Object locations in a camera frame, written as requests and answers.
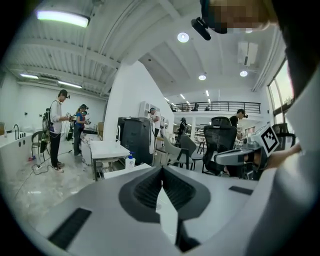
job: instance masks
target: railing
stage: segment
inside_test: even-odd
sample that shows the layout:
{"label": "railing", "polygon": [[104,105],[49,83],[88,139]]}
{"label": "railing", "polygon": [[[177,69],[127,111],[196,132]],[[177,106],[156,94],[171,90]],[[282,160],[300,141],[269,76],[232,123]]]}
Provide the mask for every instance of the railing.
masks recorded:
{"label": "railing", "polygon": [[212,102],[193,102],[183,103],[175,106],[170,105],[173,112],[188,111],[225,111],[236,113],[238,109],[244,109],[246,113],[260,114],[260,103],[240,102],[240,101],[212,101]]}

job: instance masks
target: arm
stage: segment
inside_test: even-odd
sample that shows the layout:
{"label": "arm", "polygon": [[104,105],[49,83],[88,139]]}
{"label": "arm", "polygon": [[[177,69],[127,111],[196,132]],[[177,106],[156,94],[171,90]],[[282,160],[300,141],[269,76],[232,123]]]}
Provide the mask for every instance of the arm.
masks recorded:
{"label": "arm", "polygon": [[54,102],[50,110],[50,119],[51,119],[51,122],[54,122],[54,123],[69,120],[69,117],[67,116],[58,115],[58,104],[59,104],[58,102]]}

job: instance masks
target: white wall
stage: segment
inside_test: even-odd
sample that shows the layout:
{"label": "white wall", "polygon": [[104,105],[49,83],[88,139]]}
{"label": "white wall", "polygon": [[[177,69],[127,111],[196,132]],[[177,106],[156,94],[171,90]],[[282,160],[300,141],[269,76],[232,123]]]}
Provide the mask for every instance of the white wall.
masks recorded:
{"label": "white wall", "polygon": [[16,83],[16,77],[6,73],[3,86],[0,89],[0,122],[5,123],[7,130],[12,130],[19,121],[17,117],[21,85]]}
{"label": "white wall", "polygon": [[[11,130],[14,124],[18,124],[20,130],[40,131],[42,129],[42,117],[39,115],[45,113],[46,108],[50,107],[58,93],[59,91],[55,89],[19,85],[16,77],[7,73],[0,90],[0,122],[5,122],[7,130]],[[90,118],[91,121],[91,124],[87,127],[93,128],[94,125],[103,121],[105,100],[72,93],[70,93],[70,96],[70,99],[66,99],[61,106],[62,115],[67,112],[74,115],[80,105],[86,104],[89,107],[87,118]]]}
{"label": "white wall", "polygon": [[137,117],[143,101],[160,109],[168,119],[167,132],[172,133],[174,114],[145,66],[137,61],[131,66],[123,64],[117,72],[105,113],[103,140],[116,136],[118,117]]}

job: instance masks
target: white ceiling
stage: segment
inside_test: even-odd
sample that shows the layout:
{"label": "white ceiling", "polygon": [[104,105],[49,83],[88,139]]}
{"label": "white ceiling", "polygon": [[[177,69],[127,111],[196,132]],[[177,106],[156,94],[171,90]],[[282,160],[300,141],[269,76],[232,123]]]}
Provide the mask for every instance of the white ceiling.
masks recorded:
{"label": "white ceiling", "polygon": [[[90,17],[87,28],[37,20],[22,26],[4,65],[17,77],[27,72],[82,85],[88,93],[108,96],[121,63],[140,60],[165,96],[208,87],[252,89],[270,58],[275,28],[250,34],[219,35],[205,41],[191,26],[201,15],[199,0],[48,0],[39,9],[73,12]],[[177,40],[179,32],[190,36]],[[237,62],[238,42],[258,44],[249,74]],[[207,73],[200,81],[199,75]]]}

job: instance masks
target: white table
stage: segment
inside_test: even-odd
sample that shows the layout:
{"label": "white table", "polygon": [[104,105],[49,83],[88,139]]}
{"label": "white table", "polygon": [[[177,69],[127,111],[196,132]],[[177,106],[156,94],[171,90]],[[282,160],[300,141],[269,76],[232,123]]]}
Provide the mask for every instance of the white table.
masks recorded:
{"label": "white table", "polygon": [[90,142],[92,175],[97,181],[97,161],[107,162],[109,171],[112,172],[112,164],[120,158],[129,156],[130,151],[115,141],[94,141]]}

